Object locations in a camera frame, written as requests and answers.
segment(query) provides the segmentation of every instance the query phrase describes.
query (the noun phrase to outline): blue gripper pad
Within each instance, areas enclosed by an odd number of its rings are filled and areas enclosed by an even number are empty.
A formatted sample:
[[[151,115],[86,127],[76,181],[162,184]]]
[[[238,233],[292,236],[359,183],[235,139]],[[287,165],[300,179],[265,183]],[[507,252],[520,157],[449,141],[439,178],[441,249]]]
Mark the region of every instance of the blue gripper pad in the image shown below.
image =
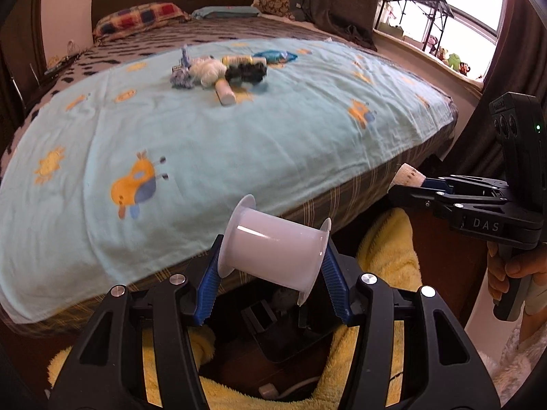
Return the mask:
[[[200,286],[196,292],[196,312],[194,322],[201,326],[205,319],[211,315],[214,300],[217,298],[218,286],[221,284],[221,277],[218,275],[218,254],[213,256],[209,268],[203,275]]]
[[[349,305],[349,287],[338,267],[338,262],[330,245],[327,246],[321,272],[325,279],[326,289],[329,291],[330,302],[333,304],[334,313],[346,325],[352,317],[351,307]]]

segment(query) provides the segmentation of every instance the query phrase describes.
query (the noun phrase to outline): white yarn ball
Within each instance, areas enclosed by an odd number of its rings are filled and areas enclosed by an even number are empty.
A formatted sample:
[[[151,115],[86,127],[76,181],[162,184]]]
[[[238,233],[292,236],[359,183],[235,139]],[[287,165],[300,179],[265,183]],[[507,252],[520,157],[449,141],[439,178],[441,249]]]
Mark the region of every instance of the white yarn ball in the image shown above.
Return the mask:
[[[214,58],[198,59],[192,62],[190,75],[198,79],[201,86],[214,85],[218,79],[226,74],[227,67],[220,60]]]

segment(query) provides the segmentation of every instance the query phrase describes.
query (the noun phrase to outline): pile of toys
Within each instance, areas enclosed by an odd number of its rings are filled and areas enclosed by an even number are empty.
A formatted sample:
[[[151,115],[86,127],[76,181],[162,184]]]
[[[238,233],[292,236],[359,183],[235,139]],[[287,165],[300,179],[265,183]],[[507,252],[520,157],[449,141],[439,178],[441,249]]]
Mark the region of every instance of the pile of toys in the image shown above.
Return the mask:
[[[467,73],[471,71],[471,67],[464,63],[458,54],[451,53],[448,54],[448,51],[443,47],[438,47],[439,40],[434,35],[429,36],[429,40],[427,41],[428,46],[430,46],[429,53],[432,56],[437,57],[439,60],[441,60],[445,65],[447,65],[449,68],[452,68],[456,72],[459,72],[465,76],[467,76]]]
[[[172,68],[171,85],[184,89],[192,89],[196,83],[204,88],[214,85],[221,104],[230,106],[236,103],[232,85],[259,84],[269,64],[287,63],[296,58],[296,54],[288,51],[264,51],[253,56],[225,56],[221,60],[213,56],[191,60],[187,47],[183,46],[180,63]]]

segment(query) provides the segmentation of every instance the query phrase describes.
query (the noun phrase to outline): dark floor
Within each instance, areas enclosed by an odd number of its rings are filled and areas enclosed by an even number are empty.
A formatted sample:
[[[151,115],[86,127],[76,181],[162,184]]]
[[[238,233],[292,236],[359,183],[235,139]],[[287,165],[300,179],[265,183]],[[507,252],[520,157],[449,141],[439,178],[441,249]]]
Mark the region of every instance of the dark floor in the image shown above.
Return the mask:
[[[333,235],[340,253],[355,255],[360,240],[382,207],[385,204],[373,207]],[[428,211],[408,213],[423,282],[438,290],[464,324],[486,269],[486,244],[450,232],[445,221],[434,218]],[[66,334],[27,338],[12,333],[0,323],[0,343],[23,381],[42,402],[46,401],[44,389],[48,387],[46,368],[49,360],[75,339],[75,335]],[[215,359],[202,369],[202,373],[251,395],[256,395],[258,386],[267,383],[273,383],[282,392],[297,382],[321,374],[329,343],[327,337],[291,360],[273,364],[265,359],[252,339],[236,339],[217,346]]]

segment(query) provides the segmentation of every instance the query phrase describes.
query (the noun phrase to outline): silver screw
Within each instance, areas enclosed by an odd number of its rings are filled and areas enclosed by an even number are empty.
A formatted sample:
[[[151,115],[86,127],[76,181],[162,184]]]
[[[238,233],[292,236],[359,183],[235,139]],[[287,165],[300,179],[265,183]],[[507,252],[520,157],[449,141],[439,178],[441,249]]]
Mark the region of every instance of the silver screw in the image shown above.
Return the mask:
[[[123,285],[116,285],[110,290],[110,294],[114,297],[120,297],[125,294],[125,287]]]
[[[433,297],[435,295],[435,289],[433,287],[430,287],[429,285],[422,286],[422,289],[420,289],[420,292],[425,297]]]
[[[361,276],[361,282],[367,285],[373,285],[378,282],[378,278],[370,273],[365,273]]]
[[[169,282],[173,285],[181,285],[186,282],[186,276],[184,274],[174,274],[169,278]]]

